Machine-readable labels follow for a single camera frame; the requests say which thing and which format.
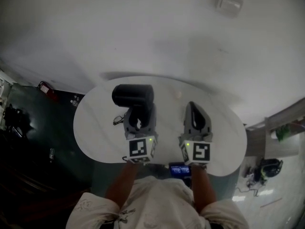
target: person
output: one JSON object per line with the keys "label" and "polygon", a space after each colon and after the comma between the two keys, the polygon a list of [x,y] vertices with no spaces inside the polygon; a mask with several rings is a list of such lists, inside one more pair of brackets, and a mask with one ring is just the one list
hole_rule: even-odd
{"label": "person", "polygon": [[192,189],[180,179],[153,176],[135,180],[139,164],[130,161],[105,193],[84,193],[67,229],[246,229],[230,199],[217,201],[204,168],[192,167]]}

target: dark floor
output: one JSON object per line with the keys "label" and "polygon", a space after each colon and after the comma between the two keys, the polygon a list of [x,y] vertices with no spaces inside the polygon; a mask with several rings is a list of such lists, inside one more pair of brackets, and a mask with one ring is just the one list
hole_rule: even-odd
{"label": "dark floor", "polygon": [[[75,94],[61,91],[56,93],[59,96],[58,103],[37,88],[15,84],[9,95],[8,104],[28,115],[32,129],[27,133],[27,138],[33,150],[39,154],[43,166],[50,168],[49,151],[50,148],[54,148],[55,159],[51,169],[58,178],[91,186],[92,193],[103,196],[124,164],[93,161],[78,148],[73,134],[76,108],[70,103]],[[233,196],[238,174],[239,169],[226,177],[210,176],[219,200]],[[144,167],[139,178],[148,175],[156,174]],[[170,174],[159,176],[166,178],[170,177]]]}

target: white tiled floor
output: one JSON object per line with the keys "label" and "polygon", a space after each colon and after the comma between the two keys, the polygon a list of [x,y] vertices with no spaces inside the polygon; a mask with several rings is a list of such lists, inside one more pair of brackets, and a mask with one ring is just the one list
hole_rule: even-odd
{"label": "white tiled floor", "polygon": [[[305,200],[305,136],[301,136],[301,150],[298,156],[281,158],[283,167],[279,175],[270,178],[258,195],[253,191],[240,193],[235,191],[234,200],[244,214],[251,229],[292,229],[304,212]],[[255,163],[255,158],[246,157],[241,167]],[[241,176],[237,187],[242,191],[248,190],[246,179]],[[273,201],[279,201],[261,207]]]}

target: white shirt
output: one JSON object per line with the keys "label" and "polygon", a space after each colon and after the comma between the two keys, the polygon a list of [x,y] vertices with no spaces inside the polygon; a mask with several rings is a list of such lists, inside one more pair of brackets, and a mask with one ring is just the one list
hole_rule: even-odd
{"label": "white shirt", "polygon": [[121,229],[210,229],[210,222],[224,229],[249,228],[238,207],[229,199],[212,203],[198,214],[193,192],[182,180],[146,177],[134,182],[121,210],[109,199],[84,193],[66,229],[100,229],[111,220],[115,220],[114,228]]}

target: wall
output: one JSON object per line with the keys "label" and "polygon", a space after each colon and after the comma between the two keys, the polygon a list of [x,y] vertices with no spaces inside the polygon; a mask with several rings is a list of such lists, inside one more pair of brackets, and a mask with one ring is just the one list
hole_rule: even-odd
{"label": "wall", "polygon": [[121,74],[167,75],[249,125],[304,96],[305,0],[0,0],[0,58],[36,85],[86,93]]}

